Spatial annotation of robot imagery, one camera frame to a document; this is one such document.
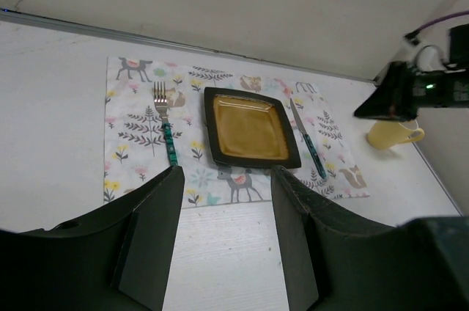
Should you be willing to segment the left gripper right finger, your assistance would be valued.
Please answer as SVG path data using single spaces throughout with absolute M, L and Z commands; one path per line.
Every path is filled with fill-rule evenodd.
M 283 167 L 271 193 L 291 310 L 466 310 L 468 218 L 398 227 L 323 197 Z

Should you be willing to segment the silver knife teal handle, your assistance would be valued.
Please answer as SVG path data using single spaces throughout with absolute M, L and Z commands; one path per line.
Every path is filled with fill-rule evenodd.
M 304 127 L 304 124 L 300 118 L 300 115 L 298 113 L 298 110 L 296 109 L 296 106 L 295 106 L 295 102 L 293 99 L 290 99 L 289 100 L 289 104 L 290 104 L 290 108 L 292 110 L 292 113 L 293 113 L 293 117 L 295 119 L 295 123 L 296 123 L 296 126 L 298 127 L 298 130 L 300 131 L 301 133 L 301 136 L 303 137 L 303 141 L 305 142 L 309 152 L 310 152 L 310 155 L 311 155 L 311 158 L 314 162 L 314 165 L 317 169 L 317 172 L 319 174 L 319 176 L 322 178 L 322 179 L 326 179 L 327 177 L 327 173 L 325 171 L 325 168 L 324 166 L 322 165 L 322 162 L 320 160 L 320 157 L 318 155 L 318 152 L 311 140 L 311 137 L 308 135 L 305 127 Z

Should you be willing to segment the silver fork teal handle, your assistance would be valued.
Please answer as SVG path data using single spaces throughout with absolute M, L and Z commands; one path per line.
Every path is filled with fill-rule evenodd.
M 153 98 L 155 110 L 159 114 L 162 122 L 161 128 L 163 129 L 169 164 L 172 167 L 178 166 L 177 151 L 175 149 L 171 124 L 168 117 L 169 104 L 166 96 L 166 84 L 164 82 L 153 82 Z

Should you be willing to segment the floral animal print cloth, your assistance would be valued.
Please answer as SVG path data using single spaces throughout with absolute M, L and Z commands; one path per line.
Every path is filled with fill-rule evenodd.
M 166 85 L 177 161 L 185 173 L 184 208 L 271 198 L 266 169 L 222 169 L 214 163 L 204 118 L 203 93 L 207 87 L 272 97 L 287 113 L 297 110 L 327 176 L 318 175 L 300 134 L 295 140 L 301 166 L 295 176 L 332 200 L 369 194 L 328 102 L 315 84 L 126 58 L 110 58 L 106 78 L 104 202 L 137 189 L 169 165 L 162 122 L 153 100 L 156 81 Z

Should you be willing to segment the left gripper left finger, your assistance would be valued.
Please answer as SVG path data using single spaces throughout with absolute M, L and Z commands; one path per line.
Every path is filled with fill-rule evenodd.
M 169 167 L 51 230 L 2 231 L 1 308 L 161 310 L 183 189 Z

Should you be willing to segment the square black yellow plate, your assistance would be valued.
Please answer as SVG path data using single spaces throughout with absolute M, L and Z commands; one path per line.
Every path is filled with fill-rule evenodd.
M 241 90 L 206 87 L 204 113 L 215 163 L 254 169 L 301 167 L 295 135 L 279 100 Z

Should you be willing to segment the yellow ceramic mug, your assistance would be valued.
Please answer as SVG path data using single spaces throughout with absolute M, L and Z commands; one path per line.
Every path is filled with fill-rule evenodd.
M 366 134 L 367 142 L 377 150 L 387 150 L 398 144 L 420 141 L 425 132 L 416 120 L 408 122 L 377 121 Z

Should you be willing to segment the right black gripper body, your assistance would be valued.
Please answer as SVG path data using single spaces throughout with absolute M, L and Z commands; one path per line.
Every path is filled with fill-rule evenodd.
M 450 102 L 449 74 L 391 62 L 381 84 L 353 115 L 362 120 L 410 121 L 417 118 L 419 109 L 445 108 Z

